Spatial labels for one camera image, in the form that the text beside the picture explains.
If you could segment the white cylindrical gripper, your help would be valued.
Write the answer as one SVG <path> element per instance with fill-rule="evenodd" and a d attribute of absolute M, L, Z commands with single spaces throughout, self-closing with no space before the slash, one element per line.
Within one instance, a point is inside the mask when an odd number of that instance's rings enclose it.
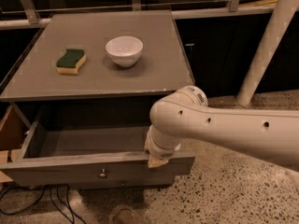
<path fill-rule="evenodd" d="M 158 168 L 168 164 L 168 160 L 180 149 L 181 138 L 160 132 L 153 125 L 149 127 L 145 149 L 149 152 L 148 167 Z"/>

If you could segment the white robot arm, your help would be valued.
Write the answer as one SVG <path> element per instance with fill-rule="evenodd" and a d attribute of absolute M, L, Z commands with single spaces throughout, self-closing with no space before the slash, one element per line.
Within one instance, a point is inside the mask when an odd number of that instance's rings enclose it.
<path fill-rule="evenodd" d="M 299 112 L 220 109 L 202 90 L 186 86 L 157 101 L 149 112 L 148 167 L 165 165 L 191 138 L 299 170 Z"/>

